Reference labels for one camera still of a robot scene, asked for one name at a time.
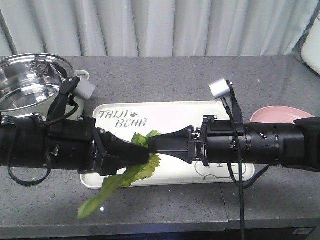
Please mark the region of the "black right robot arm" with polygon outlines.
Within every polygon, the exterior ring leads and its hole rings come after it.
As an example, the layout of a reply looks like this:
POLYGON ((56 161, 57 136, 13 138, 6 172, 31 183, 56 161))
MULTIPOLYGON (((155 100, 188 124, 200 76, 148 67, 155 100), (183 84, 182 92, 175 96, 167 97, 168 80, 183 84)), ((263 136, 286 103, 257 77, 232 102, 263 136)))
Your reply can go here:
POLYGON ((281 165, 311 172, 320 170, 320 120, 302 118, 294 123, 237 122, 204 116, 199 131, 193 126, 149 138, 151 152, 191 164, 210 163, 281 165))

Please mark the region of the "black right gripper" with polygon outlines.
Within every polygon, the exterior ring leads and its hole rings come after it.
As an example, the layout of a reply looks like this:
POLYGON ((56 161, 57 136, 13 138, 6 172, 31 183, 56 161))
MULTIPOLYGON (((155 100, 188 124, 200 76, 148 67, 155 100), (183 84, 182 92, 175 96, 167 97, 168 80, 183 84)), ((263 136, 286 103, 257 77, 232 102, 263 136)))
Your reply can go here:
POLYGON ((194 126, 161 134, 148 139, 151 153, 178 158, 188 164, 201 161, 210 163, 239 162, 238 146, 230 120, 217 120, 214 115, 204 115, 199 135, 193 138, 194 126))

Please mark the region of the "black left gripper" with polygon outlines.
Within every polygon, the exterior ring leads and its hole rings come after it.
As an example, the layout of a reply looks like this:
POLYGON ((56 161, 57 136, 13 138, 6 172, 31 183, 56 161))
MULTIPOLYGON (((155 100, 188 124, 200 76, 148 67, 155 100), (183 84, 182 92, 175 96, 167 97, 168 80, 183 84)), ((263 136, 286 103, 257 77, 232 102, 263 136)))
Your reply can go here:
POLYGON ((148 148, 122 140, 95 124, 95 119, 85 117, 79 121, 62 120, 48 127, 48 139, 58 147, 53 160, 55 168, 109 176, 149 161, 148 148))

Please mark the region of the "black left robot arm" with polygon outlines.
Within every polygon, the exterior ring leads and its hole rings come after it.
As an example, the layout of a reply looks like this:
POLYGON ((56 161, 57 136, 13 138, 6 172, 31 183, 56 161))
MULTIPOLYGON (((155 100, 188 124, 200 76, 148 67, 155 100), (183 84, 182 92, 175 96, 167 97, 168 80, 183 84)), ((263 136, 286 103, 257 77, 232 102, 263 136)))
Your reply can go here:
POLYGON ((96 127, 96 120, 63 120, 41 126, 33 117, 8 117, 0 126, 0 165, 20 168, 51 166, 79 174, 115 175, 146 164, 150 151, 96 127))

